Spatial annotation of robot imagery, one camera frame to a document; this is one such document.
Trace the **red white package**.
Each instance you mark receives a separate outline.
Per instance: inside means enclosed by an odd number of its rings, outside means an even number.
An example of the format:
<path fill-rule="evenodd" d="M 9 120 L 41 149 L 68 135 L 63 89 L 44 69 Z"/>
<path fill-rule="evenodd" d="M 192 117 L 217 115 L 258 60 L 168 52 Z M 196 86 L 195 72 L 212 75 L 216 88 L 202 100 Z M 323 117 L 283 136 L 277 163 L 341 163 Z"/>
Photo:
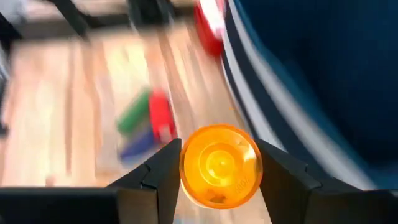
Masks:
<path fill-rule="evenodd" d="M 194 19 L 199 40 L 204 50 L 214 57 L 219 57 L 223 49 L 225 1 L 196 0 L 194 7 Z"/>

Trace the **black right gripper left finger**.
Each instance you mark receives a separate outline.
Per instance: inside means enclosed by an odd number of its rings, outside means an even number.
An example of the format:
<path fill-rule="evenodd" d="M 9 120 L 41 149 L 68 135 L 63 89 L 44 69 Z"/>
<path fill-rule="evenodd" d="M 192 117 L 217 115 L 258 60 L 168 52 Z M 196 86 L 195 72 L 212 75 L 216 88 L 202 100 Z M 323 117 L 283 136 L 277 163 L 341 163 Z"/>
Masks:
<path fill-rule="evenodd" d="M 173 224 L 182 142 L 103 188 L 0 188 L 0 224 Z"/>

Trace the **black angled frame strut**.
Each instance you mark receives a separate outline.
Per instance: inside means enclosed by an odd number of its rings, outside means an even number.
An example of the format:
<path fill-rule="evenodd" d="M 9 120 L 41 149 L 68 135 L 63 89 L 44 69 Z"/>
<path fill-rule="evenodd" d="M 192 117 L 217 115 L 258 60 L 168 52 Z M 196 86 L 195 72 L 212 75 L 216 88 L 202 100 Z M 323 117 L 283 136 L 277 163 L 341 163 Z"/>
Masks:
<path fill-rule="evenodd" d="M 49 0 L 52 2 L 61 15 L 71 25 L 73 30 L 82 38 L 86 38 L 88 23 L 82 16 L 80 10 L 74 5 L 72 0 Z"/>

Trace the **orange pill bottle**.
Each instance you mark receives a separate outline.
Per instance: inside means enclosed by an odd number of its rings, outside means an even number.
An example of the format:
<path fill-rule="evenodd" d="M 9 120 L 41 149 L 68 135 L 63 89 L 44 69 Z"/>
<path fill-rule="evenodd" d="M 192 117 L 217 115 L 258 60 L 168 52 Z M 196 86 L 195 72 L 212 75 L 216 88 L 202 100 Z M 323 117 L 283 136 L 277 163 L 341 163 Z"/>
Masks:
<path fill-rule="evenodd" d="M 249 201 L 259 189 L 263 162 L 248 133 L 217 124 L 196 130 L 185 141 L 179 172 L 183 191 L 193 203 L 231 209 Z"/>

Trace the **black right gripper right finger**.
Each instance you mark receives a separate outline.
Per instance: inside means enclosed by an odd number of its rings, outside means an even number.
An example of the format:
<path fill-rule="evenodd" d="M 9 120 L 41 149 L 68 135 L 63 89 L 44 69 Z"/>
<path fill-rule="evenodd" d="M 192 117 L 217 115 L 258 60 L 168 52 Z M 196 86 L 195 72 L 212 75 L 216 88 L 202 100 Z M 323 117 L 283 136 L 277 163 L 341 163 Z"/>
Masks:
<path fill-rule="evenodd" d="M 398 190 L 360 190 L 257 140 L 272 224 L 398 224 Z"/>

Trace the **blue plastic basket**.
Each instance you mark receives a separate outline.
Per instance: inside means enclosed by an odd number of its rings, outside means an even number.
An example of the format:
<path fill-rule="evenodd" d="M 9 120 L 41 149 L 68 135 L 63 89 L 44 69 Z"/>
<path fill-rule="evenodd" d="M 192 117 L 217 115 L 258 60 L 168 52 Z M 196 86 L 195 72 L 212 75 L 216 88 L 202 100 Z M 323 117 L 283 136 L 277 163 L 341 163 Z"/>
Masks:
<path fill-rule="evenodd" d="M 398 189 L 398 0 L 226 0 L 223 68 L 255 138 Z"/>

